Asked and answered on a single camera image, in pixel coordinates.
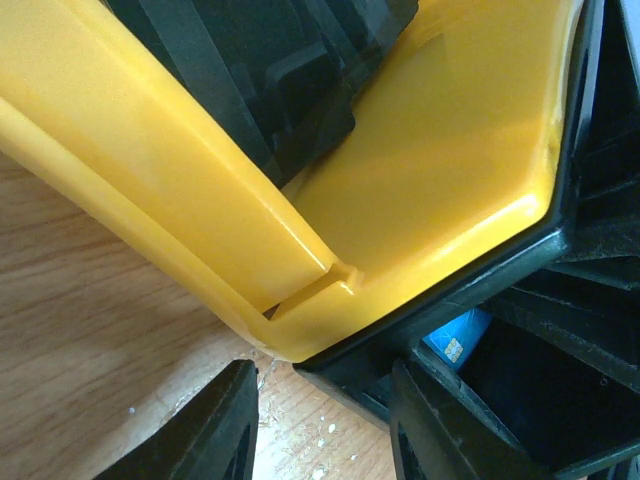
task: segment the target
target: yellow plastic panel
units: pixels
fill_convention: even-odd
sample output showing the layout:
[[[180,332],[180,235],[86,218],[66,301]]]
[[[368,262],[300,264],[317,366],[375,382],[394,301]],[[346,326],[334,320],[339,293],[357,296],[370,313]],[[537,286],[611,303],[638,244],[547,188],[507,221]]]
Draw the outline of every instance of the yellow plastic panel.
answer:
[[[544,215],[580,4],[423,0],[294,209],[97,1],[7,0],[0,149],[302,361]]]
[[[280,192],[97,1],[3,1],[0,96],[96,174],[61,179],[63,193],[106,181],[131,210],[102,204],[97,218],[148,215],[256,310],[333,265]],[[76,201],[90,209],[98,195]],[[149,234],[141,251],[158,241]]]
[[[359,278],[274,322],[354,333],[544,216],[581,5],[421,2],[354,132],[287,192]]]

